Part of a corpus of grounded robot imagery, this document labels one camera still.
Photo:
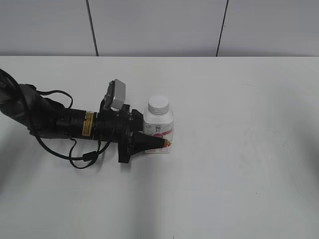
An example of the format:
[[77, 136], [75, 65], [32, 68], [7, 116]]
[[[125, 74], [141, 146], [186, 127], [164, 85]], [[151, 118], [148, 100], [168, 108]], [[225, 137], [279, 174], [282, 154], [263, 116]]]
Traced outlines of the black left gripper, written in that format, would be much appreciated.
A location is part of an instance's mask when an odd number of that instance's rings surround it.
[[118, 162], [129, 163], [132, 155], [164, 147], [165, 139], [143, 134], [140, 132], [143, 128], [143, 114], [136, 109], [130, 112], [130, 105], [124, 104], [118, 111], [100, 111], [95, 120], [95, 139], [106, 144], [98, 150], [98, 154], [114, 142], [118, 145]]

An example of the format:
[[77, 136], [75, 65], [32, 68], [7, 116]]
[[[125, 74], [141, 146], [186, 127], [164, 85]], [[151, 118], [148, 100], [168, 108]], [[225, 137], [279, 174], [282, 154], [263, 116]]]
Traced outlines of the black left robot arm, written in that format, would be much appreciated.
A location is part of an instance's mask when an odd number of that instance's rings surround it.
[[[0, 111], [24, 125], [50, 154], [68, 160], [96, 163], [98, 157], [114, 142], [118, 145], [120, 163], [129, 163], [134, 154], [169, 146], [164, 138], [143, 134], [143, 114], [125, 104], [126, 85], [118, 79], [109, 83], [98, 112], [78, 110], [48, 98], [62, 90], [39, 91], [34, 85], [19, 84], [10, 74], [0, 72]], [[62, 155], [44, 144], [44, 139], [95, 140], [98, 148], [73, 157]]]

